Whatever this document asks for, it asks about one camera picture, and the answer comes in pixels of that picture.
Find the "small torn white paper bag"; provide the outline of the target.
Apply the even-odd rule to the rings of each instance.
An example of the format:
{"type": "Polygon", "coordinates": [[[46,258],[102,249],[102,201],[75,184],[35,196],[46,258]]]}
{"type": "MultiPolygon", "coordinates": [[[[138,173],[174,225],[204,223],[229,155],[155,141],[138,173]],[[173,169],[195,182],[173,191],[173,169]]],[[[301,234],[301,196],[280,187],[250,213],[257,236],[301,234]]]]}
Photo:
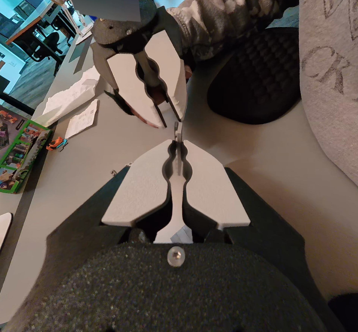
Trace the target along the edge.
{"type": "Polygon", "coordinates": [[[93,125],[98,108],[98,102],[98,99],[93,100],[82,113],[75,115],[70,119],[65,133],[65,139],[69,139],[93,125]]]}

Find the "wooden-edged office desk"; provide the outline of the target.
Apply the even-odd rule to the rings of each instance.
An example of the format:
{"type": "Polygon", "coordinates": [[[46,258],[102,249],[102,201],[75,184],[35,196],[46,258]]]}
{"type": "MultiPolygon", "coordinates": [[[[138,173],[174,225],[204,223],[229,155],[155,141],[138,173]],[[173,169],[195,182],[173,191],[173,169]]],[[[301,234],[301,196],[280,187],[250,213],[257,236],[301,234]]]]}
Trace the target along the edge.
{"type": "Polygon", "coordinates": [[[40,45],[41,47],[46,47],[46,45],[44,45],[42,41],[40,41],[38,37],[33,34],[33,32],[38,22],[43,18],[45,18],[50,24],[52,23],[52,21],[62,8],[60,5],[58,5],[51,15],[47,15],[47,12],[52,8],[54,4],[55,3],[51,0],[43,0],[39,4],[39,6],[35,8],[34,12],[31,13],[30,16],[19,26],[19,28],[6,40],[5,44],[9,45],[15,39],[18,39],[19,37],[24,35],[24,33],[29,32],[29,34],[32,35],[34,41],[37,42],[38,45],[40,45]]]}

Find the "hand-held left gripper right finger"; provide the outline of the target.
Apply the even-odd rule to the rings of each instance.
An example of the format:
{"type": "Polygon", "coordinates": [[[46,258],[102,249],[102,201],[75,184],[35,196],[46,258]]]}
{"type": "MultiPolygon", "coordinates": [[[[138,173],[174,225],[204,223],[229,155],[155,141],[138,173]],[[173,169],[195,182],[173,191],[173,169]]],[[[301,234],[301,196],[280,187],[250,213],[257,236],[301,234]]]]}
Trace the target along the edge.
{"type": "Polygon", "coordinates": [[[188,140],[182,143],[183,221],[204,240],[211,230],[246,227],[251,220],[224,166],[188,140]]]}

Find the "person's right forearm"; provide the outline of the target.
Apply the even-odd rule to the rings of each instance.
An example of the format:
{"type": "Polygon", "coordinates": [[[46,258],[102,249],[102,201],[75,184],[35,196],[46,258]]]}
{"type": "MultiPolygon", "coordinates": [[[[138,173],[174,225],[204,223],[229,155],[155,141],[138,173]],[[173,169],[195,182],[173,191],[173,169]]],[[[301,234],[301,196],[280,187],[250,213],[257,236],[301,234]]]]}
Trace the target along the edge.
{"type": "Polygon", "coordinates": [[[180,29],[182,48],[195,61],[213,58],[236,41],[264,30],[298,0],[184,0],[167,8],[180,29]]]}

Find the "white stand with wooden board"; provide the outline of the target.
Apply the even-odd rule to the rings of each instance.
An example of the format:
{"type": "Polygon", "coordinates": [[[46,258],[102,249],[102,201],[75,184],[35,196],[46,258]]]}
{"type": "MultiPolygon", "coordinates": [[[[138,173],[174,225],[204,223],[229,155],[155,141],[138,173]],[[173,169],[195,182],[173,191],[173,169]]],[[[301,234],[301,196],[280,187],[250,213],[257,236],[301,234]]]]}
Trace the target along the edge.
{"type": "Polygon", "coordinates": [[[13,215],[10,212],[0,215],[0,249],[2,249],[2,245],[11,226],[12,219],[13,215]]]}

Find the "long grey lego plate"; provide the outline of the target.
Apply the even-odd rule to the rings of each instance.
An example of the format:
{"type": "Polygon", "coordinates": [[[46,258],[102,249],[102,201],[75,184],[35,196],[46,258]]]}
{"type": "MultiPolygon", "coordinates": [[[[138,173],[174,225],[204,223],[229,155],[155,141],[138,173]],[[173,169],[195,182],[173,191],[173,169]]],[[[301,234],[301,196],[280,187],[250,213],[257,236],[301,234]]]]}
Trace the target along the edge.
{"type": "Polygon", "coordinates": [[[181,175],[181,146],[182,146],[182,122],[176,121],[174,124],[174,138],[175,138],[175,169],[178,176],[181,175]]]}

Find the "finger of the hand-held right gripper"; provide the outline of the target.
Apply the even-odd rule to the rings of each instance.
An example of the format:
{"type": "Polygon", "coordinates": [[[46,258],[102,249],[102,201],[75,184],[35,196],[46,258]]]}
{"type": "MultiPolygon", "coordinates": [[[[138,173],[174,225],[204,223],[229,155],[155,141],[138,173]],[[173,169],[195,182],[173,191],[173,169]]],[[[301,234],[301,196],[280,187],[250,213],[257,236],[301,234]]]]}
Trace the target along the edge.
{"type": "Polygon", "coordinates": [[[145,46],[145,53],[156,64],[159,79],[166,86],[169,103],[177,119],[183,122],[188,101],[184,61],[165,30],[151,37],[145,46]]]}
{"type": "Polygon", "coordinates": [[[119,95],[147,123],[166,128],[158,106],[147,94],[145,82],[137,74],[137,61],[131,53],[120,53],[107,59],[107,63],[118,86],[119,95]]]}

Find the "small orange lego figure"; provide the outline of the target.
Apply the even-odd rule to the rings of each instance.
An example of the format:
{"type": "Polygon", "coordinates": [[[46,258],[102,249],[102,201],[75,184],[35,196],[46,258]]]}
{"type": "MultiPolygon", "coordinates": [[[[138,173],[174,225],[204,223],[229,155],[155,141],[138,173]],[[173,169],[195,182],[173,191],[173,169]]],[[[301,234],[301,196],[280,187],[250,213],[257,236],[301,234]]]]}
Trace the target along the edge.
{"type": "Polygon", "coordinates": [[[58,137],[56,140],[51,141],[47,146],[46,149],[48,151],[62,151],[64,147],[68,144],[68,139],[58,137]]]}

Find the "black office chair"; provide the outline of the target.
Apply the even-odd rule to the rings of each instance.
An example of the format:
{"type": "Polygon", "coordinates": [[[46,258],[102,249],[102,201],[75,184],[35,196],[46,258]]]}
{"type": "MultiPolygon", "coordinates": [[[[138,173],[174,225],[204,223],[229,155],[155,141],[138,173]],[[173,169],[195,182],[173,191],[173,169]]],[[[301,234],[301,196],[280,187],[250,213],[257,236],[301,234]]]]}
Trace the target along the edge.
{"type": "Polygon", "coordinates": [[[30,47],[33,51],[33,53],[31,54],[31,58],[36,62],[40,62],[45,58],[48,58],[48,60],[50,60],[50,52],[45,47],[41,46],[39,42],[46,44],[54,52],[62,54],[62,50],[58,48],[58,40],[59,33],[52,32],[51,34],[47,35],[43,41],[41,41],[40,39],[38,39],[38,42],[36,40],[33,41],[30,44],[30,47]]]}

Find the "torn white printed paper bag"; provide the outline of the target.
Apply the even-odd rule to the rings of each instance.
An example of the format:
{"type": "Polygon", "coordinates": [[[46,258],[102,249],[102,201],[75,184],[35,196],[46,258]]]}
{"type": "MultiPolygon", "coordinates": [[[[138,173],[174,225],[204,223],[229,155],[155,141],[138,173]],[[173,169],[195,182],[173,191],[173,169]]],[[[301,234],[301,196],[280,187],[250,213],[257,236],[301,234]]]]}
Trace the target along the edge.
{"type": "Polygon", "coordinates": [[[85,71],[81,79],[70,88],[48,98],[42,115],[32,118],[32,121],[41,126],[49,127],[63,116],[92,99],[95,96],[95,89],[99,79],[100,74],[93,66],[85,71]]]}

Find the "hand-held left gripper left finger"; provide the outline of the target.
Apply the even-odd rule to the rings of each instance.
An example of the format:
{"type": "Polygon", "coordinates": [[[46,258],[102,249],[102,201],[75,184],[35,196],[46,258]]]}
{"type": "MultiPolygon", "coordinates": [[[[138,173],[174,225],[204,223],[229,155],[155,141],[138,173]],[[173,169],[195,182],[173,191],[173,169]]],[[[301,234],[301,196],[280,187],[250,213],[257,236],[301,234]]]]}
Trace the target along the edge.
{"type": "Polygon", "coordinates": [[[142,229],[154,242],[172,218],[172,140],[166,140],[130,166],[101,222],[142,229]]]}

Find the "green lego set box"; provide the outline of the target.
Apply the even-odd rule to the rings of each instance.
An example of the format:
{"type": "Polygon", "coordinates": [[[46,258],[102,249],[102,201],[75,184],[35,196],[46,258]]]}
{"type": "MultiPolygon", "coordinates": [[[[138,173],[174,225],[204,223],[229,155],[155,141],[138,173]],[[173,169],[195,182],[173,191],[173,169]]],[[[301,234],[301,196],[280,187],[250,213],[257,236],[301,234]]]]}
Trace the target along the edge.
{"type": "Polygon", "coordinates": [[[0,106],[0,192],[15,194],[52,131],[0,106]]]}

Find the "grey splattered hoodie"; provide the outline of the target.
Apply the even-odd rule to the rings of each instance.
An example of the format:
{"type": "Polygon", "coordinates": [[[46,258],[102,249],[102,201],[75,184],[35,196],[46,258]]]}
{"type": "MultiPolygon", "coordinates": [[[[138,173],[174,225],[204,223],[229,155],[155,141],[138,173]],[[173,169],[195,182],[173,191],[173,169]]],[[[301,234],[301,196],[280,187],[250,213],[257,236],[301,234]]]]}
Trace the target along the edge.
{"type": "Polygon", "coordinates": [[[358,0],[300,0],[302,104],[326,156],[358,184],[358,0]]]}

